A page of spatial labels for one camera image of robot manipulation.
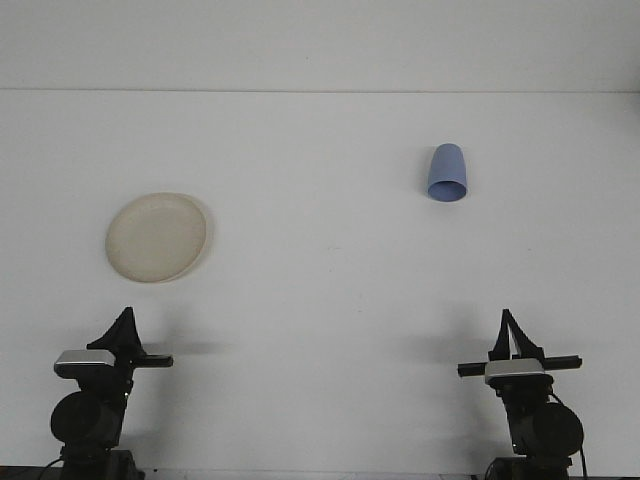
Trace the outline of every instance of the plate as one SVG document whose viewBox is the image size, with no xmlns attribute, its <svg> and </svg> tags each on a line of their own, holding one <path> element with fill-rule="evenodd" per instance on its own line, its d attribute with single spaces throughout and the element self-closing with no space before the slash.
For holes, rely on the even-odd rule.
<svg viewBox="0 0 640 480">
<path fill-rule="evenodd" d="M 206 236 L 205 216 L 188 196 L 153 193 L 116 215 L 105 247 L 109 263 L 120 275 L 136 282 L 163 282 L 195 263 Z"/>
</svg>

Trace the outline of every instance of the black cable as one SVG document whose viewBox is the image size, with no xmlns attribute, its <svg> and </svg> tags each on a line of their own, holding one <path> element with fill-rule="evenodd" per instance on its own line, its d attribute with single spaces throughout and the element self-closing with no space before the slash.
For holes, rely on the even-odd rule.
<svg viewBox="0 0 640 480">
<path fill-rule="evenodd" d="M 555 393 L 551 392 L 550 395 L 560 405 L 564 405 L 563 401 L 560 400 L 560 397 L 558 397 Z M 582 447 L 580 447 L 580 463 L 582 463 L 582 478 L 583 478 L 583 480 L 589 480 L 589 475 L 587 474 L 587 462 L 586 462 L 586 460 L 584 458 L 584 449 Z"/>
<path fill-rule="evenodd" d="M 62 457 L 60 458 L 56 458 L 53 462 L 49 462 L 47 465 L 45 465 L 42 470 L 40 471 L 40 474 L 38 475 L 38 478 L 36 478 L 36 480 L 42 480 L 42 477 L 44 476 L 44 472 L 46 472 L 47 470 L 49 470 L 53 465 L 55 465 L 58 462 L 62 461 Z"/>
</svg>

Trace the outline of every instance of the beige plate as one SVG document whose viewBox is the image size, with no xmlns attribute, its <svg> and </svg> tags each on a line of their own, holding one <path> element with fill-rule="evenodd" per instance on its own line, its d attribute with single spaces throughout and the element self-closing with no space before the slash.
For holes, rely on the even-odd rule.
<svg viewBox="0 0 640 480">
<path fill-rule="evenodd" d="M 198 258 L 206 220 L 189 197 L 153 193 L 124 207 L 109 226 L 109 262 L 137 282 L 162 282 L 183 274 Z"/>
</svg>

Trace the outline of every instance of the cable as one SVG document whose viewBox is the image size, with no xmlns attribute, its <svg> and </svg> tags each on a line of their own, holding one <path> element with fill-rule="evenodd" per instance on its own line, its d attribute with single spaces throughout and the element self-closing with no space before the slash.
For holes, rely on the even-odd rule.
<svg viewBox="0 0 640 480">
<path fill-rule="evenodd" d="M 493 470 L 493 464 L 495 463 L 495 460 L 493 462 L 491 462 L 489 464 L 489 466 L 487 467 L 487 469 L 484 471 L 484 480 L 489 480 L 489 475 L 491 474 L 491 471 Z"/>
<path fill-rule="evenodd" d="M 560 400 L 560 397 L 558 397 L 555 393 L 551 392 L 550 395 L 560 405 L 564 405 L 564 402 L 562 400 Z M 587 462 L 586 462 L 586 460 L 584 458 L 584 449 L 582 447 L 580 447 L 580 463 L 582 463 L 582 478 L 583 478 L 583 480 L 589 480 L 589 475 L 587 474 Z"/>
<path fill-rule="evenodd" d="M 40 474 L 38 475 L 38 478 L 36 478 L 36 480 L 42 480 L 42 477 L 44 476 L 44 472 L 46 472 L 47 470 L 49 470 L 53 465 L 55 465 L 58 462 L 62 461 L 62 457 L 60 458 L 56 458 L 53 462 L 49 462 L 41 471 Z"/>
</svg>

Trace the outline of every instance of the blue cup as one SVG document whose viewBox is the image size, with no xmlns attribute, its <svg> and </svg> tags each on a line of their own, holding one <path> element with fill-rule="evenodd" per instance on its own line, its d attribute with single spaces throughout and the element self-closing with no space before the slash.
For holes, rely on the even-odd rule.
<svg viewBox="0 0 640 480">
<path fill-rule="evenodd" d="M 455 202 L 467 194 L 467 170 L 459 146 L 440 145 L 433 154 L 427 193 L 439 202 Z"/>
</svg>

